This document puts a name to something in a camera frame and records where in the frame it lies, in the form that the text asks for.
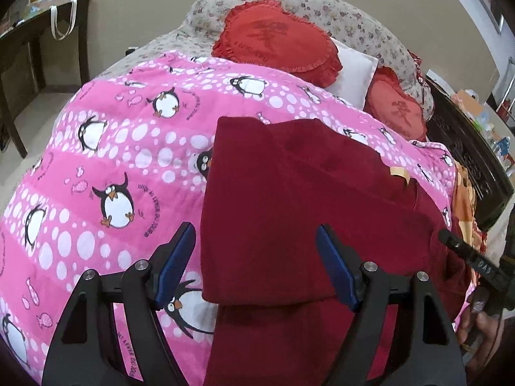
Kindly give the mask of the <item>person's right hand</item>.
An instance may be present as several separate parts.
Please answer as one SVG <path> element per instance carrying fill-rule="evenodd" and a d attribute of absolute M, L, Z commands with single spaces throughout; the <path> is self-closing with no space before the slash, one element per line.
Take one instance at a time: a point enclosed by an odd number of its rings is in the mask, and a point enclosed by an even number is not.
<path fill-rule="evenodd" d="M 456 331 L 458 343 L 465 348 L 465 372 L 468 384 L 478 378 L 499 349 L 504 333 L 503 311 L 487 312 L 491 295 L 477 286 L 467 298 Z"/>

